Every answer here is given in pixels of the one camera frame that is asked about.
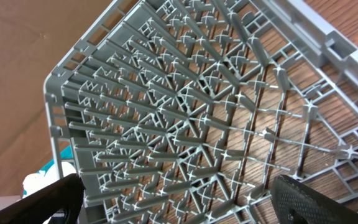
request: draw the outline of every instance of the black plastic part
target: black plastic part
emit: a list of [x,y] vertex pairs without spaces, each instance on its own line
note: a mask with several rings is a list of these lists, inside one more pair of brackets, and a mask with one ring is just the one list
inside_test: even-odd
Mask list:
[[70,174],[1,210],[0,223],[43,223],[57,212],[64,213],[66,224],[76,223],[84,190],[81,178]]
[[272,203],[281,224],[353,224],[358,213],[286,175],[274,178]]

